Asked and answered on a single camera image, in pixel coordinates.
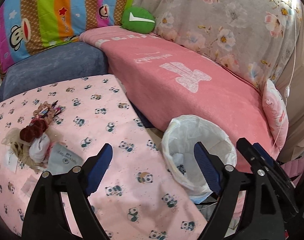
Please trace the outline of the beige curtain fabric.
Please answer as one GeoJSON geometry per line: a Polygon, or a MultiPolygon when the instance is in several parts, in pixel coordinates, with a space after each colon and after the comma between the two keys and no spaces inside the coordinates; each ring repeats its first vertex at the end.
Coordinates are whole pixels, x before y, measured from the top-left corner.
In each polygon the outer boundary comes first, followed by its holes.
{"type": "Polygon", "coordinates": [[[287,100],[289,128],[287,139],[280,151],[278,160],[285,163],[297,158],[304,151],[304,7],[303,20],[297,40],[296,52],[279,77],[276,87],[284,92],[290,83],[290,96],[287,100]]]}

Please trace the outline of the green round plush cushion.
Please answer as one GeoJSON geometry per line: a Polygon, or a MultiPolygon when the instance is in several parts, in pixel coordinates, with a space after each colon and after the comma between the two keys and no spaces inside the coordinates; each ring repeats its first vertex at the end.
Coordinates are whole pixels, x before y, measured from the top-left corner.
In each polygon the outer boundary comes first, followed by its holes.
{"type": "Polygon", "coordinates": [[[156,25],[155,18],[147,10],[140,7],[129,7],[124,10],[121,27],[140,34],[151,33],[156,25]]]}

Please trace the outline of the pink puffer jacket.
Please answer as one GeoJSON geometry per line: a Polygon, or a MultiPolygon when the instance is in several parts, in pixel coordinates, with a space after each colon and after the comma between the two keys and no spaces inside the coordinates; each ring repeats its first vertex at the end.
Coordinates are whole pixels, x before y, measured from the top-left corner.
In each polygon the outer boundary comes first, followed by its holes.
{"type": "Polygon", "coordinates": [[[304,156],[281,165],[281,168],[288,175],[294,187],[296,187],[298,181],[304,173],[304,156]]]}

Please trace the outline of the pink panda print sheet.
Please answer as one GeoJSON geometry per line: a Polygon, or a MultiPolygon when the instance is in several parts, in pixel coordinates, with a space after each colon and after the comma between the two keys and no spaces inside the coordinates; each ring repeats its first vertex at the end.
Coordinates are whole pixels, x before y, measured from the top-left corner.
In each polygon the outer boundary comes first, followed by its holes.
{"type": "Polygon", "coordinates": [[[111,164],[89,198],[110,239],[197,239],[204,216],[167,171],[113,75],[63,81],[0,103],[0,216],[11,231],[22,231],[30,199],[22,187],[39,174],[22,163],[7,164],[9,148],[2,141],[12,128],[26,127],[44,102],[64,108],[52,128],[72,152],[87,159],[104,144],[113,148],[111,164]]]}

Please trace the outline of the dark red velvet scrunchie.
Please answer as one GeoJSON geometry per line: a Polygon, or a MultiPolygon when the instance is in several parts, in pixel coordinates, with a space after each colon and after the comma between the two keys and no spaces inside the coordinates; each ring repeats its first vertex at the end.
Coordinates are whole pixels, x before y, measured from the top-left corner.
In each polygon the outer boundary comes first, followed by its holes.
{"type": "Polygon", "coordinates": [[[39,138],[48,129],[48,124],[44,119],[35,119],[28,126],[21,129],[20,139],[25,142],[32,142],[34,139],[39,138]]]}

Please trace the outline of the blue-grey velvet cushion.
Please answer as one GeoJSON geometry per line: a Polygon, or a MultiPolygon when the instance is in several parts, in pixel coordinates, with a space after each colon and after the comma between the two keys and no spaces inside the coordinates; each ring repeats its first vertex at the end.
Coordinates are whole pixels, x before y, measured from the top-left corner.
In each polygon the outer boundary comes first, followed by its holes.
{"type": "Polygon", "coordinates": [[[108,58],[85,42],[57,46],[11,66],[0,86],[0,102],[52,83],[108,74],[108,58]]]}

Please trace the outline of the beige patterned scrunchie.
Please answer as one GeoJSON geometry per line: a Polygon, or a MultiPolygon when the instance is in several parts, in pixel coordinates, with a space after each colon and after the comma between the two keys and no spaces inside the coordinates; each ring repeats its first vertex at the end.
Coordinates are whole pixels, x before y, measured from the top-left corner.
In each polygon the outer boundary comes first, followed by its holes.
{"type": "Polygon", "coordinates": [[[48,103],[45,101],[44,103],[41,103],[39,107],[33,112],[33,116],[35,118],[53,120],[59,114],[63,113],[65,109],[66,107],[61,106],[58,100],[53,103],[48,103]]]}

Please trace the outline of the white paper packet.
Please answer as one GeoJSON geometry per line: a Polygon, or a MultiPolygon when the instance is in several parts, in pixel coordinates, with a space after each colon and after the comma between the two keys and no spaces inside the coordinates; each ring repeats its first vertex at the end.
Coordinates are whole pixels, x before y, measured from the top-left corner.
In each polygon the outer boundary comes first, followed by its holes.
{"type": "Polygon", "coordinates": [[[82,166],[83,159],[66,146],[55,143],[49,153],[47,171],[52,175],[69,172],[75,166],[82,166]]]}

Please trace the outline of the beige sheer mesh cloth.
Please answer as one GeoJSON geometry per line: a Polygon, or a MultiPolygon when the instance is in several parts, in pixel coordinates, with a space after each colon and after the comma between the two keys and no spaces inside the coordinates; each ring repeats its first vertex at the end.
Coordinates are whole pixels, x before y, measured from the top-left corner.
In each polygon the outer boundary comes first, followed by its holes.
{"type": "Polygon", "coordinates": [[[5,137],[2,139],[1,143],[3,145],[9,146],[10,150],[20,161],[20,164],[28,166],[35,173],[39,173],[41,170],[43,170],[44,165],[42,163],[37,163],[32,160],[29,155],[31,143],[20,139],[20,131],[21,130],[18,128],[10,129],[5,135],[5,137]]]}

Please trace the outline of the grey floral quilt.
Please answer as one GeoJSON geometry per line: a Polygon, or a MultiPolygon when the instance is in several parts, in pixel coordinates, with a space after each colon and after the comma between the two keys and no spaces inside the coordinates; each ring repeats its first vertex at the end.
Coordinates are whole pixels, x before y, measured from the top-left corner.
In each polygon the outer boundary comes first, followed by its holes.
{"type": "Polygon", "coordinates": [[[155,34],[226,67],[257,89],[279,79],[300,32],[300,0],[134,0],[155,34]]]}

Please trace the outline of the colourful monkey print pillow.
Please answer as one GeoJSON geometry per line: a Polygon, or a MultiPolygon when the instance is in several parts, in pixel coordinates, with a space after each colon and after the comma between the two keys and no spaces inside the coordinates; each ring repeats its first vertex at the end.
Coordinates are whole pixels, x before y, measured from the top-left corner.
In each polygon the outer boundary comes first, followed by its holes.
{"type": "Polygon", "coordinates": [[[133,0],[5,0],[0,7],[0,84],[7,70],[92,28],[119,25],[133,0]]]}

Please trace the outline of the small pink white pillow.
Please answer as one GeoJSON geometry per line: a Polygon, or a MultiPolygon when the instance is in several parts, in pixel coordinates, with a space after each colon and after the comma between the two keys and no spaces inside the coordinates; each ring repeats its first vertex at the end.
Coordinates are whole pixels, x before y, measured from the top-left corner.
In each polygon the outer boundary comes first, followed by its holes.
{"type": "Polygon", "coordinates": [[[262,107],[266,115],[275,146],[279,151],[281,151],[285,145],[289,121],[285,102],[270,79],[268,79],[264,85],[262,107]]]}

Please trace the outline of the pink bow print blanket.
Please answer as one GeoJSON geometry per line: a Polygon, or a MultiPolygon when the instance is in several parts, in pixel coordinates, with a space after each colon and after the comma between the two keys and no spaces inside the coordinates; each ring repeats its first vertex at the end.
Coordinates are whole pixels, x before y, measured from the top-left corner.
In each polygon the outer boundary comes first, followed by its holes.
{"type": "Polygon", "coordinates": [[[119,26],[90,29],[79,40],[105,53],[109,72],[157,129],[165,131],[178,116],[197,115],[222,128],[232,142],[246,138],[278,157],[260,92],[214,61],[119,26]]]}

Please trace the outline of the white-lined trash bin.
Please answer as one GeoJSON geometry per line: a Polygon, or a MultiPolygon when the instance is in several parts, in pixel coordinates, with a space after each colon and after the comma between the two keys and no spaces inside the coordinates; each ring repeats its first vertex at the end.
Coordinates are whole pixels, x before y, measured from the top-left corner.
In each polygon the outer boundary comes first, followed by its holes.
{"type": "Polygon", "coordinates": [[[226,132],[196,115],[173,118],[161,146],[173,178],[195,204],[222,188],[221,175],[210,160],[212,156],[217,156],[224,166],[236,167],[236,149],[226,132]]]}

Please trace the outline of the white sock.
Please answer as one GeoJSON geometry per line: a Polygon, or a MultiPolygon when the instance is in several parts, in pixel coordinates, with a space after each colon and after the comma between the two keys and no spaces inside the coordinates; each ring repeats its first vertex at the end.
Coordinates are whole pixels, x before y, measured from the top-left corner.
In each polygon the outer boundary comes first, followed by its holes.
{"type": "Polygon", "coordinates": [[[46,133],[43,133],[41,137],[34,139],[29,148],[30,158],[35,163],[43,162],[50,144],[51,141],[46,133]]]}

